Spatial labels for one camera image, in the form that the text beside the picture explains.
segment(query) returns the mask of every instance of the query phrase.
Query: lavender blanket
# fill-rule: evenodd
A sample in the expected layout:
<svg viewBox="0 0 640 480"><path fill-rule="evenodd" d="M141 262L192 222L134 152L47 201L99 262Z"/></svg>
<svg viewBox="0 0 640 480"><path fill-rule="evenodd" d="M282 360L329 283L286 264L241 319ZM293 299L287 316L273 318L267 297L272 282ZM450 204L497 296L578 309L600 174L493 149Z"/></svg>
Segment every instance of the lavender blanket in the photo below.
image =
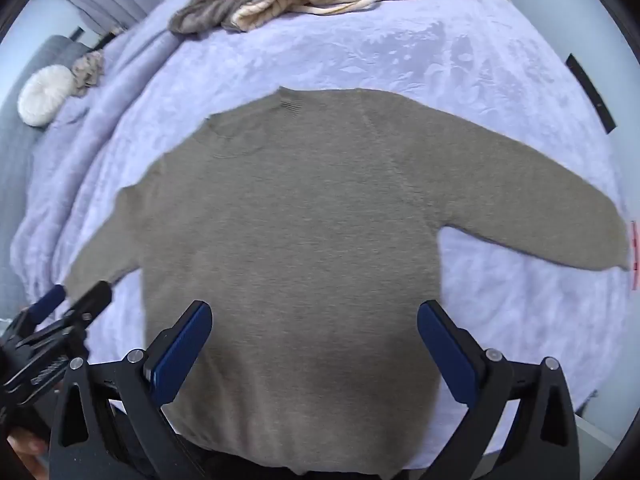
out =
<svg viewBox="0 0 640 480"><path fill-rule="evenodd" d="M35 150L28 211L12 247L32 300L63 280L120 188L208 115L278 86L399 92L534 147L623 208L596 112L506 0L390 0L364 12L291 14L248 34L214 30L185 39L166 25L187 1L165 0L113 41L100 87L70 98ZM615 359L625 273L556 266L452 228L439 241L433 256L442 259L442 297L454 321L512 360L556 356L574 402L583 402ZM145 346L140 272L118 284L114 303L92 326L94 362ZM442 386L422 452L408 466L428 466L464 412ZM512 416L513 409L491 449L504 441Z"/></svg>

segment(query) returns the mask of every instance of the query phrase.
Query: wall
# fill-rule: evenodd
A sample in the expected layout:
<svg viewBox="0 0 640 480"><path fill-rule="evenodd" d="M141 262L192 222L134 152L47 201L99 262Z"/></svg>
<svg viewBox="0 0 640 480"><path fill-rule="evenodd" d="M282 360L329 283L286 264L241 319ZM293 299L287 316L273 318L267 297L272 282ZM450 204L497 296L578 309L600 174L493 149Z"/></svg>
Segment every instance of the wall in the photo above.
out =
<svg viewBox="0 0 640 480"><path fill-rule="evenodd" d="M618 158L631 218L640 218L640 66L599 0L513 0L562 60L574 54L618 127ZM640 406L640 295L632 293L628 333L614 370L583 417L617 440Z"/></svg>
<svg viewBox="0 0 640 480"><path fill-rule="evenodd" d="M86 32L80 40L94 46L98 35L87 30L78 10L66 0L31 0L0 43L0 104L37 49L53 34L71 36L76 28Z"/></svg>

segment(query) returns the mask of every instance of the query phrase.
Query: metal screw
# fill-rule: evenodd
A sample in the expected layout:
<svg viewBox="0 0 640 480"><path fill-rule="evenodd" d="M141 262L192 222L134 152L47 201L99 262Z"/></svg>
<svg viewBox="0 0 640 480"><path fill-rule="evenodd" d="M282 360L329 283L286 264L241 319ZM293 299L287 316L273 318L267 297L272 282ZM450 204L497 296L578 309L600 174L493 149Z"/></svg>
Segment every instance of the metal screw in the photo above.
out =
<svg viewBox="0 0 640 480"><path fill-rule="evenodd" d="M489 359L489 361L493 361L494 363L497 363L498 361L502 361L502 352L500 352L499 350L496 350L495 348L489 348L484 355L486 355L486 358Z"/></svg>
<svg viewBox="0 0 640 480"><path fill-rule="evenodd" d="M132 350L127 354L127 361L130 363L137 363L145 356L142 350Z"/></svg>
<svg viewBox="0 0 640 480"><path fill-rule="evenodd" d="M558 370L558 368L560 367L560 363L558 362L558 359L556 359L555 357L547 357L545 359L545 365L550 370Z"/></svg>
<svg viewBox="0 0 640 480"><path fill-rule="evenodd" d="M84 359L82 359L81 357L75 357L71 359L71 363L69 364L69 367L72 370L78 370L78 368L81 367L83 364L84 364Z"/></svg>

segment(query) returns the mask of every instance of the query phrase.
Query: finger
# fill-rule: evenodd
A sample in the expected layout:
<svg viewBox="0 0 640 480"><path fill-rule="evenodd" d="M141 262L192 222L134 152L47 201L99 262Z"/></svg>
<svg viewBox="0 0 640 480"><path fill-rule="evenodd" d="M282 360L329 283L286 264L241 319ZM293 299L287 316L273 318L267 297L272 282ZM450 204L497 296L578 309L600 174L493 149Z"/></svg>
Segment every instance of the finger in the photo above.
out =
<svg viewBox="0 0 640 480"><path fill-rule="evenodd" d="M47 468L38 462L36 457L25 455L23 453L18 453L18 457L20 457L24 466L36 480L49 480L49 472L47 471Z"/></svg>
<svg viewBox="0 0 640 480"><path fill-rule="evenodd" d="M15 452L27 455L40 455L47 450L47 444L30 431L15 428L8 437Z"/></svg>

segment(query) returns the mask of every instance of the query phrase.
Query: white round pillow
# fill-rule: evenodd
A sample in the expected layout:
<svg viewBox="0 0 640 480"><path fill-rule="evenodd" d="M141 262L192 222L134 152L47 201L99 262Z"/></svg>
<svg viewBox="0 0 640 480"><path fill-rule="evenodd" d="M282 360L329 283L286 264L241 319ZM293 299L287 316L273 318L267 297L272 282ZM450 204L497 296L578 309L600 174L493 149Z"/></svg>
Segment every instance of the white round pillow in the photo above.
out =
<svg viewBox="0 0 640 480"><path fill-rule="evenodd" d="M29 126L46 126L75 89L74 75L66 66L46 66L24 84L18 96L18 113Z"/></svg>

